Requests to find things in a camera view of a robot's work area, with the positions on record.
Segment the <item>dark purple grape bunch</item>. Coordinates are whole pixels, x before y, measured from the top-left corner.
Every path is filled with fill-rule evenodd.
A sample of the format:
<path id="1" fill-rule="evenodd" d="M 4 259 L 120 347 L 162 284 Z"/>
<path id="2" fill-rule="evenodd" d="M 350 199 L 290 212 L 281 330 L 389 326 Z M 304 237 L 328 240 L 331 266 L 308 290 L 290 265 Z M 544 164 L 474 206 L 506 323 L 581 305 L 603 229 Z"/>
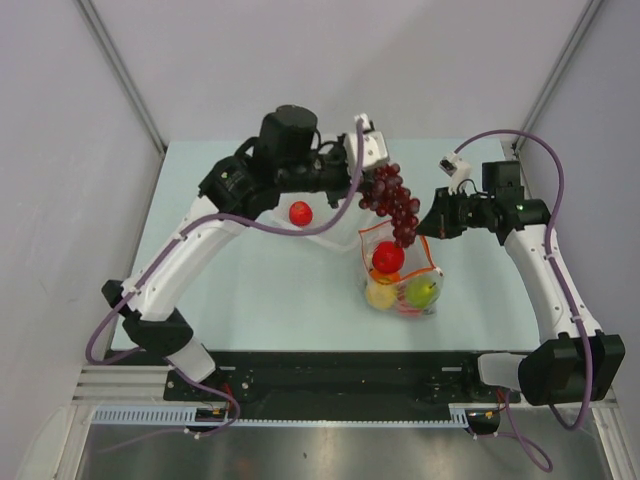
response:
<path id="1" fill-rule="evenodd" d="M 378 217 L 390 218 L 396 247 L 407 249 L 414 244 L 421 202 L 404 185 L 401 167 L 397 163 L 365 172 L 358 192 L 361 194 L 358 202 L 361 209 L 372 211 Z"/>

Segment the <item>red green apple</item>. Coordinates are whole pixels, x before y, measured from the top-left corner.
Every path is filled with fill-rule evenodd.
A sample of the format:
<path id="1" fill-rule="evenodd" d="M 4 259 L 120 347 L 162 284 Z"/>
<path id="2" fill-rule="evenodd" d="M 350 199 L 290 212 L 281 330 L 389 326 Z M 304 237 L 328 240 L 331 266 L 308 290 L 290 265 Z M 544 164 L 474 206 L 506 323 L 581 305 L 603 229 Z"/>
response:
<path id="1" fill-rule="evenodd" d="M 372 255 L 373 268 L 383 274 L 398 272 L 403 267 L 404 262 L 404 249 L 398 247 L 392 241 L 380 242 L 375 247 Z"/>

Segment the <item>yellow green pear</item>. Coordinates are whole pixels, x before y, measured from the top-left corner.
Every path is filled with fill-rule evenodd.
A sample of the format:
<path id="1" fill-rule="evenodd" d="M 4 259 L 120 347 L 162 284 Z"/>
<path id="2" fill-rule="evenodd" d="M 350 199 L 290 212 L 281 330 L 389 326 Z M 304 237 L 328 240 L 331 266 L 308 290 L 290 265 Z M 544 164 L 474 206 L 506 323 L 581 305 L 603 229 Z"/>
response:
<path id="1" fill-rule="evenodd" d="M 426 277 L 416 277 L 405 288 L 405 300 L 413 308 L 425 309 L 431 305 L 439 295 L 436 281 Z"/>

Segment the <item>clear zip bag orange zipper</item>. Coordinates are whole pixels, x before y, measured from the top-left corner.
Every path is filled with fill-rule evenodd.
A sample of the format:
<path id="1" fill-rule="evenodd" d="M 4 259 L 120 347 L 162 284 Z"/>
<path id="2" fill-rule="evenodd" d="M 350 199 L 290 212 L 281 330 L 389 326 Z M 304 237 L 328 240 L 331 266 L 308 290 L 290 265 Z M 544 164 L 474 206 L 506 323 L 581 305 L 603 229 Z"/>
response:
<path id="1" fill-rule="evenodd" d="M 363 278 L 364 278 L 364 297 L 365 288 L 368 283 L 373 282 L 369 277 L 369 271 L 374 269 L 372 266 L 372 255 L 375 247 L 383 241 L 392 241 L 394 238 L 392 235 L 392 227 L 389 221 L 385 221 L 374 225 L 372 227 L 362 229 L 359 231 L 360 244 L 361 244 L 361 258 L 363 264 Z M 416 237 L 413 245 L 404 249 L 405 262 L 403 267 L 398 271 L 401 276 L 401 280 L 393 285 L 397 288 L 397 301 L 406 302 L 405 300 L 405 288 L 407 284 L 418 277 L 426 277 L 437 282 L 439 286 L 439 295 L 437 299 L 425 308 L 425 314 L 423 316 L 433 315 L 436 312 L 436 303 L 442 293 L 444 284 L 444 272 L 433 261 L 431 250 L 428 241 L 423 236 Z M 379 310 L 382 312 L 395 313 L 394 306 L 389 310 Z"/>

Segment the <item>orange fruit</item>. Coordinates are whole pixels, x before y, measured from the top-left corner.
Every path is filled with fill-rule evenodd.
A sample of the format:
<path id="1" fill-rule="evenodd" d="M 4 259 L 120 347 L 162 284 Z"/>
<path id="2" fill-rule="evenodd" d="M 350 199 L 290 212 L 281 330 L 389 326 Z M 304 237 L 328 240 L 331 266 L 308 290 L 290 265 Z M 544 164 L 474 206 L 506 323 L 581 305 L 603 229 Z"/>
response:
<path id="1" fill-rule="evenodd" d="M 401 280 L 401 276 L 398 272 L 394 273 L 384 273 L 379 270 L 372 269 L 369 271 L 369 277 L 380 284 L 395 284 Z"/>

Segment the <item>yellow green mango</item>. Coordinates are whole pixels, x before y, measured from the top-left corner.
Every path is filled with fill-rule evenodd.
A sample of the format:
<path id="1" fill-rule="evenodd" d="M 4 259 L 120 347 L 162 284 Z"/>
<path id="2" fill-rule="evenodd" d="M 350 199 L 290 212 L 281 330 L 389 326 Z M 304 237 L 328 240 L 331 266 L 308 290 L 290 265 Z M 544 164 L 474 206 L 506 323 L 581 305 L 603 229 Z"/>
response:
<path id="1" fill-rule="evenodd" d="M 370 282 L 365 288 L 365 298 L 370 306 L 378 310 L 391 309 L 397 300 L 397 288 L 393 284 Z"/>

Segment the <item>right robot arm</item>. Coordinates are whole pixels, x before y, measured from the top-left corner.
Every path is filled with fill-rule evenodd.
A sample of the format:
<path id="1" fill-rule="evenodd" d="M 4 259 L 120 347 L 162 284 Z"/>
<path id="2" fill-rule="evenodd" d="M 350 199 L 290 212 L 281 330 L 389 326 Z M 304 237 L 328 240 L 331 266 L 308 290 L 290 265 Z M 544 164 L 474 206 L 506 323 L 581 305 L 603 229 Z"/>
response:
<path id="1" fill-rule="evenodd" d="M 418 234 L 437 239 L 461 236 L 470 228 L 496 235 L 516 266 L 534 310 L 540 345 L 527 355 L 487 353 L 463 373 L 461 388 L 484 401 L 497 387 L 517 391 L 534 406 L 604 399 L 625 355 L 617 334 L 605 334 L 570 278 L 541 199 L 528 199 L 515 161 L 482 166 L 482 189 L 466 193 L 471 167 L 458 155 L 444 157 L 449 176 L 436 189 Z"/>

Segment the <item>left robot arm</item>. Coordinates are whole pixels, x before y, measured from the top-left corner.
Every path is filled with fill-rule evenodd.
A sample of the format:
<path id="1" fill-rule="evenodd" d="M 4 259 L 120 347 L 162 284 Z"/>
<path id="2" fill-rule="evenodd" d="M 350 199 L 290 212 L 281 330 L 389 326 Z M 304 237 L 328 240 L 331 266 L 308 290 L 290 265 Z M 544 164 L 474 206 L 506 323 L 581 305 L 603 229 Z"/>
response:
<path id="1" fill-rule="evenodd" d="M 292 237 L 332 228 L 363 187 L 366 171 L 387 159 L 385 142 L 365 114 L 356 116 L 354 132 L 339 135 L 324 152 L 312 111 L 277 107 L 264 116 L 256 136 L 214 165 L 187 214 L 147 266 L 124 281 L 103 285 L 111 307 L 105 320 L 121 318 L 137 349 L 180 371 L 197 398 L 214 397 L 221 376 L 179 312 L 178 300 L 213 257 L 247 228 Z M 284 194 L 320 192 L 337 212 L 319 227 L 288 231 L 258 221 Z"/>

